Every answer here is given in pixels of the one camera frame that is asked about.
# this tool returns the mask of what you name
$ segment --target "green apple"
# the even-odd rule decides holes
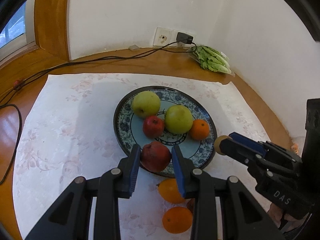
[[[190,110],[185,106],[170,106],[165,113],[164,124],[169,132],[182,134],[191,129],[193,117]]]
[[[131,108],[137,116],[146,118],[151,115],[156,115],[160,109],[160,105],[160,98],[156,93],[152,91],[142,91],[134,97]]]

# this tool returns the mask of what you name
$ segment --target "white window frame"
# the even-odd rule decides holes
[[[36,44],[34,9],[35,0],[27,0],[25,13],[26,31],[0,48],[0,67],[4,62]]]

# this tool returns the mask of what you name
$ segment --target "green vegetable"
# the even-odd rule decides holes
[[[221,54],[219,51],[201,45],[197,46],[196,51],[194,51],[192,54],[198,59],[200,66],[203,69],[231,74],[228,63],[229,58],[226,55]]]

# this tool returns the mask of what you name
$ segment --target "black power adapter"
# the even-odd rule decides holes
[[[185,44],[192,44],[193,37],[191,35],[186,34],[186,33],[178,33],[176,40],[177,40],[177,42],[182,42]]]

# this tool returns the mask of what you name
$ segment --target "tangerine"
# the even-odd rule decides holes
[[[163,215],[162,224],[171,234],[183,233],[192,225],[192,213],[185,207],[171,208]]]
[[[192,127],[189,131],[189,135],[194,140],[204,140],[210,133],[210,127],[208,123],[201,119],[196,119],[193,121]]]
[[[180,204],[185,202],[178,190],[176,179],[166,179],[158,186],[158,192],[164,200],[172,204]]]

